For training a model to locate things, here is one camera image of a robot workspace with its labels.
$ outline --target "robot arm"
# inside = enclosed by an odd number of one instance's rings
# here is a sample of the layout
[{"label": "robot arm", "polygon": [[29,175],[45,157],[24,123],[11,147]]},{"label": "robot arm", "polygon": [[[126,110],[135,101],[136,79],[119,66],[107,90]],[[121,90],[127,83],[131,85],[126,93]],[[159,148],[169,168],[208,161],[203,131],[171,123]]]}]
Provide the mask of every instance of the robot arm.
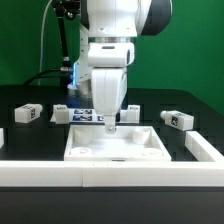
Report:
[{"label": "robot arm", "polygon": [[88,67],[93,105],[114,133],[115,117],[127,92],[127,66],[134,61],[131,38],[157,35],[169,23],[171,0],[83,0],[81,23],[88,29]]}]

